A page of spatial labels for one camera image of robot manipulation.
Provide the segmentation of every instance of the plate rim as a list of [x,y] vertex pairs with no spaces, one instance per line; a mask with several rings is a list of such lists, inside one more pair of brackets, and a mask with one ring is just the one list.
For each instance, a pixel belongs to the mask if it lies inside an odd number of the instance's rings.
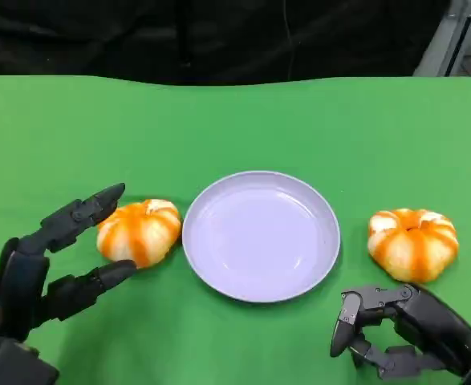
[[[334,223],[335,223],[335,229],[336,229],[336,236],[337,236],[337,239],[336,239],[336,242],[337,242],[337,246],[336,246],[336,253],[335,253],[335,257],[333,258],[329,268],[326,270],[326,272],[324,274],[322,274],[321,276],[319,276],[319,278],[316,278],[310,285],[307,285],[304,289],[301,289],[300,291],[298,291],[297,293],[295,294],[290,294],[290,295],[287,295],[287,296],[283,296],[282,298],[276,298],[276,299],[270,299],[270,300],[254,300],[254,299],[249,299],[249,298],[243,298],[243,296],[241,295],[235,295],[235,294],[231,294],[231,293],[228,293],[227,291],[221,289],[220,287],[218,287],[217,285],[214,285],[212,284],[211,282],[209,282],[207,279],[205,279],[205,277],[200,274],[200,272],[198,271],[198,268],[194,265],[193,261],[191,260],[191,257],[189,256],[189,253],[187,252],[187,244],[184,242],[184,234],[186,232],[188,232],[187,228],[187,223],[189,223],[189,214],[191,212],[191,208],[197,203],[197,201],[203,196],[205,195],[210,189],[212,189],[214,186],[220,184],[220,183],[223,183],[225,182],[226,180],[228,179],[233,179],[235,177],[239,177],[239,176],[244,176],[244,175],[247,175],[247,174],[269,174],[269,175],[275,175],[275,176],[281,176],[281,177],[285,177],[285,178],[288,178],[288,179],[291,179],[293,180],[294,182],[298,182],[300,184],[303,184],[304,186],[306,186],[307,188],[309,188],[310,190],[312,190],[320,199],[321,201],[323,201],[325,203],[325,205],[328,207],[329,209],[329,212],[331,214],[331,218],[333,219]],[[193,200],[193,203],[191,203],[191,205],[189,206],[189,208],[187,209],[187,213],[185,214],[185,219],[184,219],[184,222],[183,222],[183,225],[182,225],[182,231],[181,231],[181,234],[182,234],[182,246],[183,246],[183,249],[184,249],[184,253],[185,253],[185,258],[187,258],[187,262],[189,263],[189,266],[191,267],[191,269],[193,270],[193,272],[207,285],[209,286],[210,288],[216,290],[218,293],[221,293],[221,294],[224,294],[226,297],[229,297],[229,298],[233,298],[233,299],[236,299],[238,301],[243,301],[243,302],[252,302],[252,303],[277,303],[277,302],[284,302],[284,301],[289,301],[293,298],[297,298],[301,295],[304,295],[305,293],[308,293],[309,291],[311,291],[312,289],[314,289],[319,283],[321,283],[324,278],[327,277],[327,275],[333,270],[333,267],[335,266],[335,263],[337,262],[337,260],[339,259],[339,254],[340,254],[340,246],[341,246],[341,235],[340,235],[340,225],[339,225],[339,220],[337,219],[337,216],[335,215],[335,211],[333,210],[333,208],[331,207],[330,203],[327,201],[327,199],[325,197],[323,197],[319,191],[317,191],[315,188],[313,188],[310,184],[308,184],[307,182],[305,182],[304,180],[300,180],[299,178],[295,177],[295,176],[292,176],[292,175],[289,175],[289,174],[285,174],[283,172],[278,172],[278,171],[269,171],[269,170],[250,170],[250,171],[242,171],[242,172],[236,172],[234,174],[229,174],[227,176],[223,176],[221,179],[218,179],[216,181],[214,181],[213,183],[209,184],[207,187],[205,187],[203,190],[201,190],[201,192],[197,195],[196,198],[194,198]]]

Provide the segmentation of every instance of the cable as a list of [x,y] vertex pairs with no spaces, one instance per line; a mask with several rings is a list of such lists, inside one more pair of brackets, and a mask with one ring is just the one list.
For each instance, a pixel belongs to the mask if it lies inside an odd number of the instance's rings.
[[290,50],[289,68],[286,73],[286,81],[289,82],[290,77],[292,76],[292,66],[294,65],[295,49],[294,49],[294,43],[292,42],[292,35],[290,34],[289,21],[286,16],[286,0],[283,0],[282,5],[283,5],[283,22],[285,23],[286,39],[289,43],[289,50]]

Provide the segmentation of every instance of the mini pumpkin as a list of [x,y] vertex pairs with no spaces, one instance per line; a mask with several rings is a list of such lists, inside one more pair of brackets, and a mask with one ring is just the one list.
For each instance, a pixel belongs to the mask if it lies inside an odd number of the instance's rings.
[[180,231],[175,205],[151,199],[120,207],[101,222],[97,247],[110,261],[130,259],[137,268],[149,267],[164,259]]
[[453,223],[433,211],[380,211],[369,221],[369,253],[398,281],[435,280],[453,263],[458,246]]

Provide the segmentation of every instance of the orange and white pumpkin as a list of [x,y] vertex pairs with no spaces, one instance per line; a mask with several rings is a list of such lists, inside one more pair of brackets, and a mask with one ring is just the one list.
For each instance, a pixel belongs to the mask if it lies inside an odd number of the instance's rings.
[[430,282],[456,258],[453,223],[428,210],[380,211],[369,221],[367,247],[372,258],[402,282]]
[[111,261],[155,265],[177,241],[181,219],[175,205],[161,199],[119,207],[98,226],[98,250]]

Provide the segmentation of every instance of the robotic hand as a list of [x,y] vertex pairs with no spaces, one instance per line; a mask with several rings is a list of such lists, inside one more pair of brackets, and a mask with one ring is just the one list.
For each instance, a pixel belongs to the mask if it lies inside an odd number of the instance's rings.
[[[342,299],[331,357],[348,348],[356,367],[371,364],[381,379],[447,370],[462,377],[463,384],[471,385],[471,326],[426,289],[416,285],[395,290],[365,286],[343,291]],[[411,346],[389,347],[383,352],[366,340],[363,328],[379,326],[386,318]]]
[[59,373],[22,343],[30,330],[45,321],[63,321],[95,304],[105,291],[136,272],[132,261],[118,261],[81,277],[67,275],[48,285],[42,296],[50,260],[98,225],[117,207],[124,184],[98,192],[85,201],[65,205],[41,221],[41,228],[21,239],[12,238],[0,256],[0,385],[49,385]]

